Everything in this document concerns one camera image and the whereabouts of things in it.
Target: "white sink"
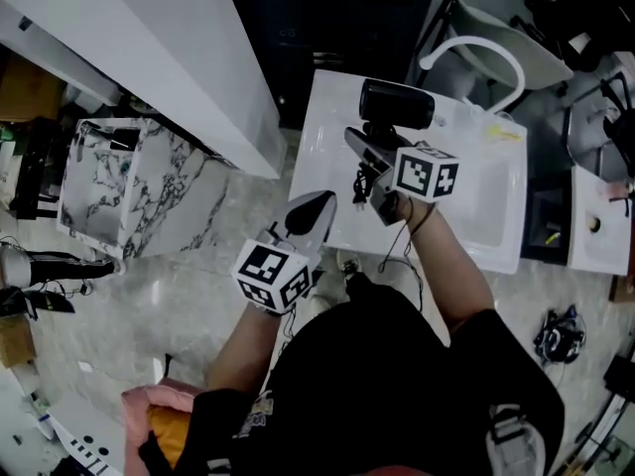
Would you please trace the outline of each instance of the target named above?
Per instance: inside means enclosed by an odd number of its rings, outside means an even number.
[[[368,205],[352,204],[359,159],[344,141],[347,126],[361,127],[359,95],[364,77],[318,70],[298,152],[290,198],[330,189],[337,194],[337,213],[327,245],[385,255],[401,224],[385,227]],[[483,270],[513,274],[520,259],[527,195],[525,128],[507,120],[475,119],[467,106],[431,93],[436,102],[430,129],[397,132],[415,143],[456,155],[460,166],[452,196],[440,210],[461,245]],[[506,136],[490,136],[498,126]],[[404,231],[393,255],[401,255],[408,241]]]
[[[571,239],[568,266],[577,270],[626,275],[631,219],[625,201],[608,202],[606,183],[576,166],[571,171]],[[628,212],[632,209],[627,201]],[[599,220],[592,232],[589,221]]]

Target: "hand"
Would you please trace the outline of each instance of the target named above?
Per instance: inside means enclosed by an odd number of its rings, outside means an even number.
[[[418,223],[428,214],[430,205],[426,202],[413,199],[401,192],[397,192],[397,195],[398,200],[396,213],[398,220],[409,220],[411,222]]]

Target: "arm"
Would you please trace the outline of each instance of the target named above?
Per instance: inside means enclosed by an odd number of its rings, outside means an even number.
[[[276,344],[280,317],[248,303],[229,339],[207,370],[207,388],[236,390],[256,397]]]
[[[410,199],[400,196],[398,213],[402,219],[409,220],[411,232],[428,210],[428,204],[412,199],[411,205]],[[450,334],[473,315],[494,308],[494,297],[483,274],[438,210],[417,231],[413,244]]]

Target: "white countertop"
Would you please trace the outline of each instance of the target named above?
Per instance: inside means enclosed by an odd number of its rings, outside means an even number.
[[[359,159],[344,141],[347,126],[360,128],[358,106],[365,77],[317,70],[296,161],[290,198],[330,189],[337,213],[326,245],[383,255],[401,224],[385,227],[372,207],[352,203]],[[461,160],[454,193],[440,210],[463,248],[484,270],[513,274],[520,259],[527,195],[527,130],[495,116],[472,116],[462,102],[431,93],[430,129],[398,127],[411,142],[427,140]],[[505,136],[492,134],[496,128]],[[404,231],[393,255],[408,241]]]

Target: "black cable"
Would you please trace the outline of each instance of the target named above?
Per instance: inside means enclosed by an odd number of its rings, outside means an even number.
[[[581,345],[579,346],[579,350],[580,352],[582,351],[582,349],[584,349],[584,347],[586,347],[586,339],[588,338],[586,335],[588,334],[588,330],[586,329],[586,321],[584,320],[584,317],[582,317],[582,315],[579,312],[576,312],[577,317],[579,317],[579,320],[582,321],[582,324],[584,325],[584,340],[582,340]]]
[[[370,196],[373,183],[379,177],[379,173],[374,168],[364,163],[359,163],[359,170],[357,170],[357,177],[353,182],[353,191],[355,196],[353,197],[353,204],[365,203],[366,199]]]
[[[547,379],[550,379],[549,374],[547,373],[547,369],[550,368],[550,365],[552,367],[556,367],[558,365],[560,365],[563,368],[562,373],[560,374],[560,378],[558,379],[558,383],[554,384],[554,386],[556,387],[556,390],[560,388],[560,385],[563,383],[563,380],[565,379],[565,372],[567,371],[567,364],[565,363],[553,363],[553,362],[549,362],[549,361],[545,361],[545,363],[542,365],[542,369],[543,372],[545,373],[545,375],[547,376]]]
[[[404,249],[403,259],[391,258],[390,255],[393,252],[395,245],[397,245],[397,241],[399,240],[401,233],[408,226],[408,224],[410,224],[410,221],[412,220],[413,215],[415,214],[415,206],[413,204],[413,200],[410,197],[408,198],[408,200],[410,201],[410,215],[408,215],[408,219],[406,220],[405,224],[397,233],[397,237],[395,238],[395,241],[393,241],[393,244],[390,246],[390,250],[388,251],[388,253],[384,257],[382,262],[377,267],[377,272],[379,272],[380,274],[383,274],[384,271],[386,270],[386,263],[401,263],[402,265],[410,268],[410,270],[415,274],[415,278],[417,279],[417,286],[419,287],[419,312],[423,313],[424,312],[424,279],[421,277],[421,275],[419,275],[419,271],[417,270],[417,268],[415,268],[415,266],[410,261],[409,255],[410,255],[410,251],[412,250],[413,238],[417,234],[417,231],[419,231],[422,228],[422,226],[428,221],[428,219],[430,218],[430,216],[433,214],[433,212],[435,211],[437,207],[435,204],[431,204],[430,208],[428,209],[428,213],[426,213],[424,218],[421,219],[421,221],[415,226],[415,228],[411,232],[410,238],[408,239],[408,244],[406,245],[406,248]]]
[[[626,210],[624,213],[624,216],[626,218],[629,218],[631,216],[630,213],[630,209],[629,209],[629,204],[628,204],[628,197],[611,197],[610,199],[608,199],[608,202],[615,202],[615,201],[621,201],[622,199],[624,199],[624,203],[626,204]]]
[[[60,288],[60,291],[50,290],[48,288],[49,284],[57,284],[58,287]],[[88,281],[87,279],[81,279],[81,287],[79,289],[71,290],[68,292],[66,291],[62,283],[60,283],[60,281],[46,281],[38,289],[38,293],[49,293],[51,295],[60,295],[61,297],[64,297],[66,299],[71,299],[76,294],[80,294],[83,297],[88,297],[92,295],[93,291],[94,291],[94,285],[92,284],[91,281]]]
[[[296,308],[297,307],[294,306],[293,310],[291,310],[291,312],[289,312],[289,316],[287,317],[287,321],[285,322],[285,326],[282,329],[282,334],[285,337],[287,337],[287,340],[285,340],[282,343],[282,346],[280,347],[280,351],[278,351],[278,358],[280,358],[280,355],[283,353],[283,351],[287,348],[289,343],[296,336],[295,333],[294,333],[294,323],[296,322]]]
[[[15,236],[3,236],[2,238],[0,238],[0,242],[4,242],[7,238],[10,238],[11,240],[13,240],[14,242],[16,242],[15,244],[13,243],[5,243],[5,245],[10,245],[11,247],[18,249],[21,252],[27,252],[24,247],[22,245],[20,245],[20,242],[18,241],[18,239]]]

